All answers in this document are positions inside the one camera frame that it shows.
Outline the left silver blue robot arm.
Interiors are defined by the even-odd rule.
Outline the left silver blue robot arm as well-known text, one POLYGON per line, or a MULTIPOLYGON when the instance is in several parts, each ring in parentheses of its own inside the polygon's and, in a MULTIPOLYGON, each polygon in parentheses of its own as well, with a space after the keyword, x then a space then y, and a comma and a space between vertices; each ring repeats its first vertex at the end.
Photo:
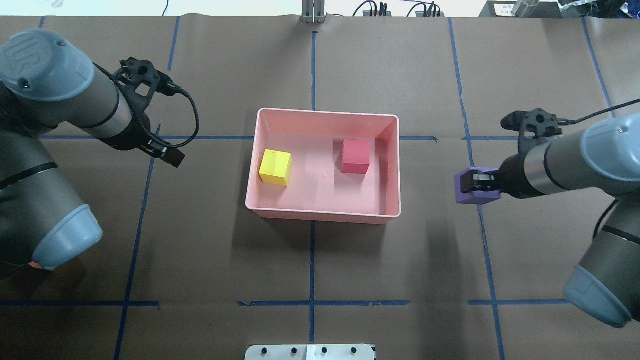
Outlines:
POLYGON ((151 130, 155 94, 192 96, 150 61, 121 60, 110 73, 62 35, 39 28, 9 37, 0 51, 1 278, 32 265, 46 271, 103 238, 90 206, 68 181, 42 137, 63 123, 117 151, 140 150, 173 167, 181 148, 151 130))

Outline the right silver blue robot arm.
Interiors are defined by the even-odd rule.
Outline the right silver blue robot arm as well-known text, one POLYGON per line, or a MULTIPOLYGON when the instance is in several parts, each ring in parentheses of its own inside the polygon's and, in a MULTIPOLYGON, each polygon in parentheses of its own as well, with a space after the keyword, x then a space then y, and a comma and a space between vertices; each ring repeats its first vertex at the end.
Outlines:
POLYGON ((508 114, 501 126, 518 135, 516 153, 499 167, 455 174, 455 200, 484 205, 502 195, 595 195, 602 212, 563 294, 590 317, 620 329, 639 321, 639 114, 563 132, 575 124, 540 108, 508 114))

